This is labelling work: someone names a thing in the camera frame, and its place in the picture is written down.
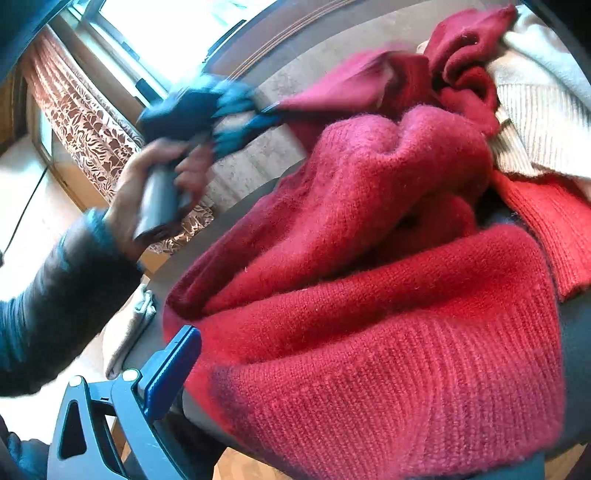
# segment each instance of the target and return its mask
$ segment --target patterned curtain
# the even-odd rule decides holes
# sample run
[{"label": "patterned curtain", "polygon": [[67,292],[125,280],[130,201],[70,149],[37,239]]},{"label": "patterned curtain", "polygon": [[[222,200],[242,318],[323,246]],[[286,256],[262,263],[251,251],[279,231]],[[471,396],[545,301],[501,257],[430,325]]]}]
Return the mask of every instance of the patterned curtain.
[{"label": "patterned curtain", "polygon": [[[50,27],[44,27],[21,59],[30,91],[68,153],[101,195],[111,202],[117,179],[142,138],[90,81]],[[183,232],[151,248],[173,253],[213,220],[198,205]]]}]

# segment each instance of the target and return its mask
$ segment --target sweater sleeve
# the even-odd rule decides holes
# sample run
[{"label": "sweater sleeve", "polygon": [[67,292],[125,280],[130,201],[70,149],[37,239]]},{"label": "sweater sleeve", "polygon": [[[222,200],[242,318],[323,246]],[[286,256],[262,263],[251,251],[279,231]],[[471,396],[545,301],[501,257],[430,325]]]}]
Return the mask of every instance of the sweater sleeve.
[{"label": "sweater sleeve", "polygon": [[33,282],[0,302],[0,396],[55,379],[137,288],[142,272],[91,210],[53,248]]}]

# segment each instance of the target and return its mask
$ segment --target wooden floor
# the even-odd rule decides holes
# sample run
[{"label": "wooden floor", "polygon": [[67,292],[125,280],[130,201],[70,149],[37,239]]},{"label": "wooden floor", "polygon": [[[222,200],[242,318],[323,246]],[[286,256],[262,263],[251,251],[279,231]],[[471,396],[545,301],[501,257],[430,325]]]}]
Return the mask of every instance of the wooden floor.
[{"label": "wooden floor", "polygon": [[[565,480],[583,451],[584,446],[577,445],[546,462],[545,480]],[[290,480],[290,478],[264,463],[229,448],[217,463],[213,480]]]}]

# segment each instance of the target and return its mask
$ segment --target sweater cuff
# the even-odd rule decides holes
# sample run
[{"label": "sweater cuff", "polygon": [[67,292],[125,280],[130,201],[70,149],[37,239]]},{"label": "sweater cuff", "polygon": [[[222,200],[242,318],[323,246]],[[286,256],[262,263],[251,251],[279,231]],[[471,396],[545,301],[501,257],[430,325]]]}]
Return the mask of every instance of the sweater cuff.
[{"label": "sweater cuff", "polygon": [[[114,258],[124,257],[115,243],[111,227],[105,222],[105,214],[106,210],[104,209],[87,210],[84,214],[85,225],[104,253]],[[141,262],[137,262],[137,267],[142,272],[145,270]]]}]

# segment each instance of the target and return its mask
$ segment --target hand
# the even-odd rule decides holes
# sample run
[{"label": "hand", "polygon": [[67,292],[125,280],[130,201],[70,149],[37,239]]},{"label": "hand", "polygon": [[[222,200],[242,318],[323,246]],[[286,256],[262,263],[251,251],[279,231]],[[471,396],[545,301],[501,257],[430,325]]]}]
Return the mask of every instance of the hand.
[{"label": "hand", "polygon": [[[134,240],[138,225],[148,170],[158,163],[168,163],[181,157],[189,144],[160,139],[133,155],[121,172],[117,182],[115,198],[105,214],[119,250],[130,260],[137,261],[149,244]],[[191,211],[203,196],[208,184],[207,170],[212,164],[212,151],[209,145],[200,145],[176,167],[178,177],[175,185],[191,194]]]}]

